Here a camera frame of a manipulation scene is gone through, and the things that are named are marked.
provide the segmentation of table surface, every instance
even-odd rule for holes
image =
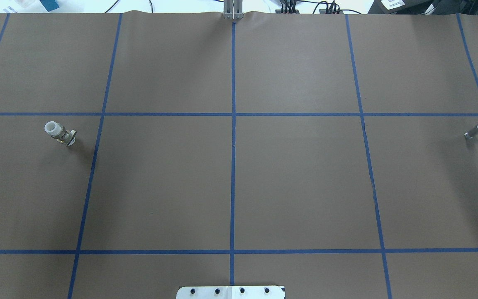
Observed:
[[[0,14],[0,298],[478,297],[476,124],[478,17]]]

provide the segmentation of label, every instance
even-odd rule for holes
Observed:
[[[403,0],[381,0],[381,3],[388,10],[393,10],[394,8],[398,8],[405,5],[405,2],[403,2]]]

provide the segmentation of metal bracket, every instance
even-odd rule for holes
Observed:
[[[225,19],[240,20],[243,19],[243,0],[224,0]]]

